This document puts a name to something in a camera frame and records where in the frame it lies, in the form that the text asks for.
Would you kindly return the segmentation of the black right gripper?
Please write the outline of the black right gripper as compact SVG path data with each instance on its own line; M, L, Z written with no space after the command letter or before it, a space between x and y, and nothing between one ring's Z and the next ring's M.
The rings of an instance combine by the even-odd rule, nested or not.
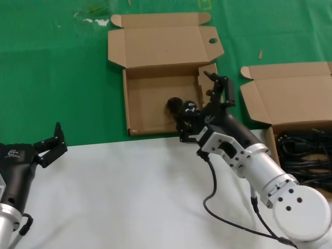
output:
M233 83L227 76L204 71L204 74L214 83L211 90L210 103L222 104L222 107L235 106ZM199 110L195 103L191 104L191 113L194 117L177 115L176 129L182 143L195 143L196 136L207 124L217 126L219 132L233 137L243 148L262 143L245 125L237 120L228 110L218 110L216 115L206 106Z

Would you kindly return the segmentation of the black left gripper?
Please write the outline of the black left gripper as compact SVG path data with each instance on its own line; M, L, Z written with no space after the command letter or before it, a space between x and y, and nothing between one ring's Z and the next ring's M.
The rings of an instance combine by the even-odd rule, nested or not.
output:
M1 144L1 176L6 184L2 204L23 212L35 177L37 164L47 168L67 152L61 124L53 137L31 144Z

